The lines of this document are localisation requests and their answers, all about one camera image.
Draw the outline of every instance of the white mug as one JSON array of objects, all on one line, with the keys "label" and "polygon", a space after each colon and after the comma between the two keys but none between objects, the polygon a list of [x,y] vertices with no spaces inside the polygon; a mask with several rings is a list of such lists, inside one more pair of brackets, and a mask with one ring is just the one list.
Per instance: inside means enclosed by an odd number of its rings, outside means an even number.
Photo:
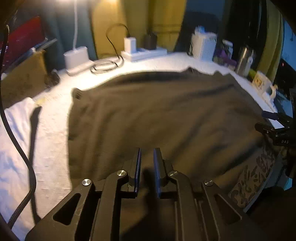
[{"label": "white mug", "polygon": [[272,82],[262,72],[257,71],[252,85],[258,90],[259,94],[263,94],[269,87],[272,91],[270,99],[276,97],[276,88],[272,85]]}]

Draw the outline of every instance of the white cable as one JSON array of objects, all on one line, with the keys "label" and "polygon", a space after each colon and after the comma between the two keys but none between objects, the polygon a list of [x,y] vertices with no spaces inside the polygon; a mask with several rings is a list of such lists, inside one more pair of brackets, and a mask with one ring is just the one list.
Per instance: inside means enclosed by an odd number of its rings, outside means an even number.
[{"label": "white cable", "polygon": [[76,50],[77,36],[78,36],[78,17],[77,17],[77,0],[74,0],[74,39],[73,39],[73,50]]}]

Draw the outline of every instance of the blue wall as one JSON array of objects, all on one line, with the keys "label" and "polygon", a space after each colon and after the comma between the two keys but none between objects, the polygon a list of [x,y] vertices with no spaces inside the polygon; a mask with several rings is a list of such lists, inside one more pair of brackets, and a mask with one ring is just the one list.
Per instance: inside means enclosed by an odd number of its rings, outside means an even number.
[{"label": "blue wall", "polygon": [[221,21],[224,3],[225,0],[187,0],[186,11],[211,13]]},{"label": "blue wall", "polygon": [[291,67],[296,70],[296,36],[292,37],[292,29],[289,24],[285,21],[285,40],[281,57],[289,64]]}]

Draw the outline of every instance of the power cord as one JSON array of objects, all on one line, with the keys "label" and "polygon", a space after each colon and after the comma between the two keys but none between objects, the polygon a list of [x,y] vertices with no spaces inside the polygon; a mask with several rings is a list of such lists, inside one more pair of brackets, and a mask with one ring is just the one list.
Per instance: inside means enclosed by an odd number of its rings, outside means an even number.
[{"label": "power cord", "polygon": [[117,55],[118,60],[112,61],[112,60],[109,60],[109,59],[99,59],[99,60],[95,61],[94,66],[92,66],[90,68],[90,71],[93,74],[101,74],[101,73],[109,72],[109,71],[114,70],[116,68],[122,67],[123,64],[124,64],[123,57],[117,53],[117,50],[116,50],[114,44],[111,42],[111,40],[108,37],[109,32],[114,27],[125,27],[126,31],[127,31],[126,37],[129,38],[131,36],[129,31],[128,31],[128,28],[127,28],[127,26],[125,24],[123,24],[123,23],[115,23],[115,24],[111,25],[106,30],[106,38],[108,39],[108,41],[111,43],[112,47],[114,48],[114,51],[115,51],[115,54]]},{"label": "power cord", "polygon": [[7,131],[8,136],[10,137],[12,143],[14,144],[15,148],[17,149],[17,151],[19,152],[20,156],[23,158],[24,162],[26,163],[28,169],[29,169],[29,178],[30,178],[30,190],[28,192],[28,194],[25,196],[25,198],[21,201],[21,203],[18,205],[18,207],[16,208],[16,210],[14,211],[14,213],[12,214],[12,216],[10,217],[7,225],[9,226],[10,229],[12,229],[15,221],[17,220],[17,218],[19,217],[19,215],[21,214],[21,212],[23,211],[23,209],[25,208],[25,206],[28,204],[28,202],[31,200],[33,194],[35,193],[36,190],[36,176],[35,176],[35,172],[34,169],[31,165],[31,163],[29,162],[26,154],[24,153],[24,151],[22,150],[22,148],[20,147],[19,143],[17,142],[10,126],[9,123],[7,121],[5,112],[4,112],[4,108],[3,108],[3,104],[2,104],[2,97],[1,97],[1,71],[2,71],[2,64],[3,64],[3,59],[4,59],[4,55],[5,55],[5,51],[6,51],[6,47],[7,47],[7,42],[8,42],[8,36],[9,36],[9,27],[8,25],[6,25],[5,29],[4,29],[4,40],[3,40],[3,45],[1,48],[1,53],[0,53],[0,116],[3,122],[3,125]]}]

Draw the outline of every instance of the mug handle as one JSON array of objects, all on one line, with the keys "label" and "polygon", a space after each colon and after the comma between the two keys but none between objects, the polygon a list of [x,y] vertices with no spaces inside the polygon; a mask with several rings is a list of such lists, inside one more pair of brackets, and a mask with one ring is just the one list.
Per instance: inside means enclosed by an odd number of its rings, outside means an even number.
[{"label": "mug handle", "polygon": [[273,100],[276,97],[276,88],[273,85],[271,85],[270,88],[272,90],[272,93],[270,95],[270,99]]}]

